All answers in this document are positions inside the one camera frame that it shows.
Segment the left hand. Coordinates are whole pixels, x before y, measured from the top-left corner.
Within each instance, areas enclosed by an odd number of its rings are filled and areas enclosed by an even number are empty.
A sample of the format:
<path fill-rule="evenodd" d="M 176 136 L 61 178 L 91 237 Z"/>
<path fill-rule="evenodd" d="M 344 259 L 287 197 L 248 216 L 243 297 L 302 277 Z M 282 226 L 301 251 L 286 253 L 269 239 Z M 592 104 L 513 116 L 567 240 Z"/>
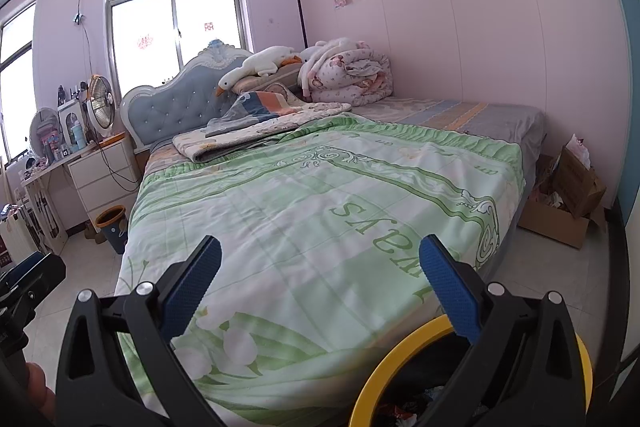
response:
<path fill-rule="evenodd" d="M 27 362 L 26 369 L 28 369 L 27 395 L 30 403 L 48 421 L 54 421 L 55 394 L 47 386 L 46 374 L 36 363 Z"/>

